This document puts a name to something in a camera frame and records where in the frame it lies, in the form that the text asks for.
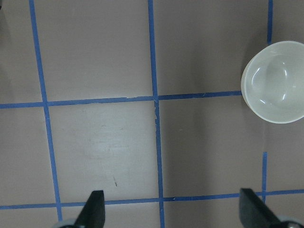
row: black object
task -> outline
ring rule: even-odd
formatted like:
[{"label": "black object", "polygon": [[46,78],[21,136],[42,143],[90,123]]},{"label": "black object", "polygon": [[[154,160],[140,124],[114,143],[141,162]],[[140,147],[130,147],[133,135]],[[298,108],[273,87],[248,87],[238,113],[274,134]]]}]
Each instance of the black object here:
[{"label": "black object", "polygon": [[61,228],[103,228],[105,224],[104,191],[92,191],[74,225]]},{"label": "black object", "polygon": [[251,189],[240,190],[239,218],[244,228],[304,228],[294,221],[281,222]]}]

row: white bowl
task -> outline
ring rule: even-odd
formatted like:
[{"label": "white bowl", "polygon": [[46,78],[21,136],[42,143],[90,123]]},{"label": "white bowl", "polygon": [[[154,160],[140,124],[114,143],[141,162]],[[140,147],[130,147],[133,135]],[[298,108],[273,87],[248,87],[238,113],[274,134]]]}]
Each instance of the white bowl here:
[{"label": "white bowl", "polygon": [[285,124],[304,117],[304,44],[283,41],[260,51],[244,70],[241,90],[266,121]]}]

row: vertical blue line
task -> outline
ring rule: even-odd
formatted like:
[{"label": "vertical blue line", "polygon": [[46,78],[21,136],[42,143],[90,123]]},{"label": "vertical blue line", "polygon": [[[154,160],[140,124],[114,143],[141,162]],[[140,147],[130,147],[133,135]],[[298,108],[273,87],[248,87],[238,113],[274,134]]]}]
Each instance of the vertical blue line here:
[{"label": "vertical blue line", "polygon": [[267,152],[263,153],[263,166],[262,166],[262,199],[266,202],[267,191]]},{"label": "vertical blue line", "polygon": [[[154,100],[155,115],[156,115],[155,127],[156,127],[156,152],[157,152],[157,170],[158,170],[158,194],[159,194],[159,198],[163,199],[160,107],[159,107],[159,98],[158,98],[158,92],[157,92],[157,77],[156,77],[153,0],[148,0],[148,12],[149,12],[152,91],[153,91],[153,100]],[[164,215],[163,200],[160,200],[159,207],[160,207],[161,228],[165,228],[165,215]]]},{"label": "vertical blue line", "polygon": [[268,23],[267,23],[267,43],[271,45],[272,42],[272,18],[273,18],[273,0],[268,0]]},{"label": "vertical blue line", "polygon": [[41,90],[43,109],[44,109],[44,115],[45,115],[45,120],[46,120],[46,129],[47,129],[47,136],[48,136],[47,141],[48,141],[48,149],[49,149],[49,156],[50,156],[52,176],[53,176],[57,216],[58,216],[58,220],[61,221],[62,220],[62,211],[61,211],[56,163],[55,163],[55,154],[54,154],[54,147],[53,147],[53,138],[52,138],[52,131],[51,131],[51,121],[50,121],[49,109],[48,109],[48,99],[47,99],[47,93],[46,93],[46,86],[45,86],[45,82],[44,82],[43,67],[42,67],[41,53],[40,53],[40,46],[39,46],[39,39],[38,39],[35,4],[34,4],[34,0],[28,0],[28,2],[29,2],[29,11],[30,11],[30,18],[31,18],[31,23],[32,23],[32,30],[33,30],[33,39],[34,39],[34,47],[35,47],[35,53],[36,53],[39,82],[40,82],[40,90]]}]

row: white round object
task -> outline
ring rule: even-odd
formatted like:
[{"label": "white round object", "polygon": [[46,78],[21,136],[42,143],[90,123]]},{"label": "white round object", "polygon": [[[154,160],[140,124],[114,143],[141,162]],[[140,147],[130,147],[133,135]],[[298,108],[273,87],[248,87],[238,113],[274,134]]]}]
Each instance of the white round object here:
[{"label": "white round object", "polygon": [[285,124],[304,117],[304,44],[282,41],[264,48],[246,66],[241,90],[266,121]]}]

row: blue grid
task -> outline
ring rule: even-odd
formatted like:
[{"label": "blue grid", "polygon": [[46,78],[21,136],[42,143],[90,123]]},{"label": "blue grid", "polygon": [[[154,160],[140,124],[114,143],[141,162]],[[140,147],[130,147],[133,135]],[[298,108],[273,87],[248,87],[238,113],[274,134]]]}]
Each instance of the blue grid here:
[{"label": "blue grid", "polygon": [[[55,203],[50,204],[25,204],[25,205],[10,205],[0,206],[0,209],[29,209],[29,208],[57,208],[58,220],[62,220],[62,207],[76,207],[84,206],[85,202],[74,202],[74,203],[61,203],[59,195],[59,187],[57,180],[57,170],[55,163],[55,155],[53,148],[53,139],[51,131],[51,122],[49,117],[49,106],[60,106],[60,105],[83,105],[93,103],[121,103],[121,102],[137,102],[137,101],[154,101],[155,106],[155,126],[156,126],[156,148],[157,148],[157,164],[158,164],[158,185],[159,185],[159,197],[149,199],[127,199],[127,200],[109,200],[106,201],[106,205],[112,204],[131,204],[131,203],[149,203],[158,202],[160,207],[160,223],[161,228],[165,228],[164,223],[164,202],[172,201],[194,201],[194,200],[215,200],[215,199],[228,199],[238,198],[239,193],[231,194],[219,194],[219,195],[207,195],[207,196],[189,196],[189,197],[163,197],[163,185],[162,185],[162,154],[161,154],[161,130],[160,130],[160,113],[159,113],[159,101],[160,100],[175,100],[175,99],[192,99],[192,98],[207,98],[207,97],[219,97],[219,96],[240,96],[241,91],[224,91],[215,93],[197,93],[197,94],[178,94],[178,95],[158,95],[157,92],[157,77],[156,77],[156,59],[155,59],[155,40],[154,40],[154,20],[153,20],[153,0],[148,0],[148,12],[149,12],[149,33],[150,33],[150,52],[151,52],[151,69],[152,69],[152,91],[153,96],[140,96],[133,98],[119,97],[119,98],[103,98],[103,99],[85,99],[85,100],[68,100],[68,101],[48,101],[46,87],[43,76],[43,67],[41,62],[40,48],[38,31],[36,24],[36,14],[34,0],[28,0],[33,39],[35,45],[35,53],[38,66],[38,74],[40,81],[40,89],[42,94],[42,102],[33,103],[16,103],[16,104],[0,104],[0,109],[8,108],[27,108],[27,107],[43,107],[46,129],[47,129],[47,140],[49,147],[49,156],[51,161],[51,170],[53,176],[54,192],[55,192]],[[267,29],[267,42],[271,44],[272,40],[272,17],[273,17],[273,0],[268,0],[268,29]],[[258,196],[262,196],[263,201],[266,201],[266,196],[270,195],[286,195],[286,194],[300,194],[304,193],[304,190],[281,190],[281,191],[267,191],[267,152],[263,153],[263,164],[262,164],[262,191],[256,192]]]}]

